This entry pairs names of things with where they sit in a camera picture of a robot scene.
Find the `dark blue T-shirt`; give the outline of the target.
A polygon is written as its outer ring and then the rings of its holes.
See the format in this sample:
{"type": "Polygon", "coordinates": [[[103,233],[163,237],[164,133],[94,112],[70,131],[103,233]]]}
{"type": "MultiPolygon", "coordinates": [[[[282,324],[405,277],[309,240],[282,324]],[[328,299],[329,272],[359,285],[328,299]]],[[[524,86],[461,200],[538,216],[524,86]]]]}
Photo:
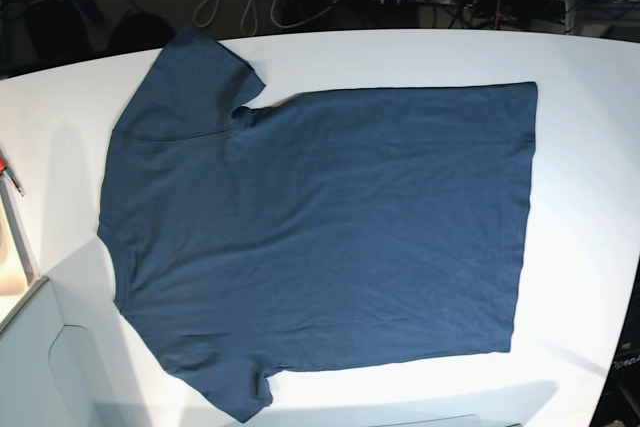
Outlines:
{"type": "Polygon", "coordinates": [[[161,367],[246,422],[282,371],[507,352],[537,86],[263,88],[187,30],[113,128],[97,234],[161,367]]]}

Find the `red-handled tool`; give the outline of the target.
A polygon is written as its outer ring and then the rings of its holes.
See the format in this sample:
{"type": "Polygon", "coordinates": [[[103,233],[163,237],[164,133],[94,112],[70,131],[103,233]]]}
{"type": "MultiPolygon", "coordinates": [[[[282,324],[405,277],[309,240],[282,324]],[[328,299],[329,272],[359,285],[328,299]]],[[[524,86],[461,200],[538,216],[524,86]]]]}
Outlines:
{"type": "Polygon", "coordinates": [[[1,175],[4,176],[14,187],[21,197],[25,196],[25,192],[15,174],[10,162],[3,152],[0,153],[1,175]]]}

